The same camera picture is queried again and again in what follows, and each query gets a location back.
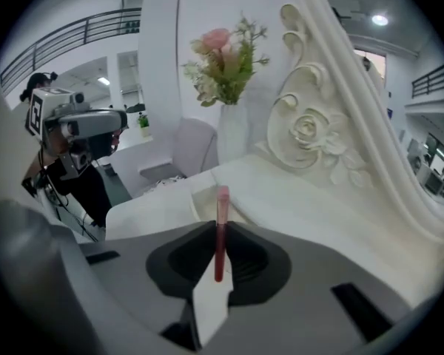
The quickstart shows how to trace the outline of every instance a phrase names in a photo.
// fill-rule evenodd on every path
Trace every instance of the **black slot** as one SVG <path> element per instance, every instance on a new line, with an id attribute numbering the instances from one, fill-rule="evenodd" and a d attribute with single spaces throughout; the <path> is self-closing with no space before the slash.
<path id="1" fill-rule="evenodd" d="M 120 257 L 120 254 L 116 251 L 105 251 L 100 254 L 87 255 L 87 262 L 92 265 L 100 262 L 105 262 L 107 260 L 115 259 L 116 257 Z"/>
<path id="2" fill-rule="evenodd" d="M 392 327 L 389 319 L 352 283 L 340 284 L 331 290 L 367 342 Z"/>
<path id="3" fill-rule="evenodd" d="M 197 334 L 194 311 L 187 303 L 184 306 L 181 320 L 169 325 L 160 333 L 163 338 L 191 351 L 199 351 L 202 347 Z"/>

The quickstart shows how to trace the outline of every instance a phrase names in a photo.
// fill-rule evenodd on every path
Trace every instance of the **red liquid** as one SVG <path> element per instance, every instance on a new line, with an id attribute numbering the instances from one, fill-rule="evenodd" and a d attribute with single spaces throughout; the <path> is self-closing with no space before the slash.
<path id="1" fill-rule="evenodd" d="M 217 225 L 215 238 L 215 281 L 223 279 L 223 263 L 225 261 L 225 225 Z"/>

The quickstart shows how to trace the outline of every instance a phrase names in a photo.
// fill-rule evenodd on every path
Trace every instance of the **white vase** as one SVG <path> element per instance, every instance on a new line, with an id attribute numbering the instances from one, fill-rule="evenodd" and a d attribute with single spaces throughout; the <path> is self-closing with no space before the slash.
<path id="1" fill-rule="evenodd" d="M 141 127 L 140 126 L 140 130 L 141 130 L 141 135 L 143 135 L 144 137 L 148 137 L 149 135 L 149 127 Z"/>
<path id="2" fill-rule="evenodd" d="M 243 157 L 249 139 L 246 106 L 224 104 L 217 129 L 217 155 L 219 164 Z"/>

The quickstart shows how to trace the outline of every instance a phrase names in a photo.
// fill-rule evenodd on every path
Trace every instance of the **ceiling light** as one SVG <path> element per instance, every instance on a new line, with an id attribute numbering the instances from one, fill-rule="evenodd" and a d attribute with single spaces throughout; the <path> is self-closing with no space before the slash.
<path id="1" fill-rule="evenodd" d="M 444 153 L 441 150 L 437 149 L 436 151 L 437 151 L 437 154 L 439 154 L 440 156 L 442 156 L 444 158 Z"/>
<path id="2" fill-rule="evenodd" d="M 371 18 L 374 24 L 380 25 L 381 27 L 384 27 L 388 24 L 388 19 L 385 16 L 382 15 L 375 15 Z"/>
<path id="3" fill-rule="evenodd" d="M 106 86 L 110 85 L 110 82 L 106 78 L 99 78 L 97 80 L 100 81 L 102 84 L 105 84 Z"/>

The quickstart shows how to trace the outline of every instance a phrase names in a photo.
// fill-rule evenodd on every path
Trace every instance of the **computer monitor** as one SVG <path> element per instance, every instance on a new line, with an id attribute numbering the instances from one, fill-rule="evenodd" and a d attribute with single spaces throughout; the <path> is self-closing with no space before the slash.
<path id="1" fill-rule="evenodd" d="M 419 171 L 416 173 L 416 178 L 420 182 L 421 186 L 424 186 L 429 179 L 431 169 L 426 162 L 421 163 Z"/>
<path id="2" fill-rule="evenodd" d="M 436 172 L 431 172 L 424 187 L 431 191 L 433 195 L 438 195 L 443 190 L 444 181 Z"/>

